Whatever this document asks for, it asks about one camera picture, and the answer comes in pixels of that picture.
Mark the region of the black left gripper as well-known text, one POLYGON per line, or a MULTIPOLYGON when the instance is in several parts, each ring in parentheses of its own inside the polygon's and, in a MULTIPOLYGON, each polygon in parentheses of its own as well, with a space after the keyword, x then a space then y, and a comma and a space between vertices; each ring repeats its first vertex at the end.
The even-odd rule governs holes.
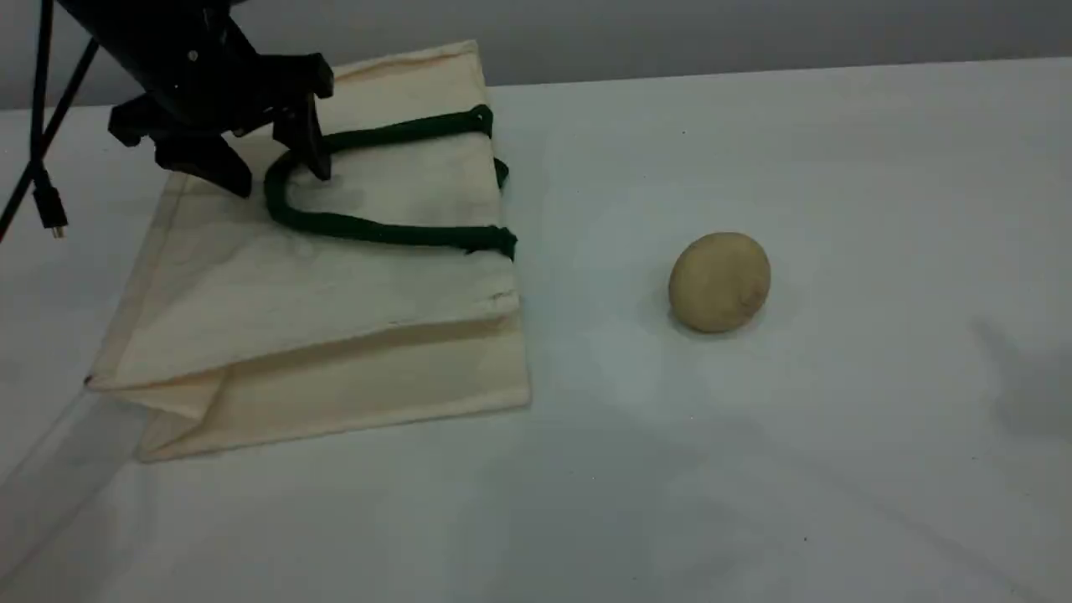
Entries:
POLYGON ((111 108, 108 130, 123 145, 153 137, 161 168, 248 198, 251 171, 218 134, 273 120, 273 139, 332 179, 317 98, 332 95, 334 75, 321 54, 258 53, 229 8, 119 8, 107 24, 108 53, 144 88, 111 108))

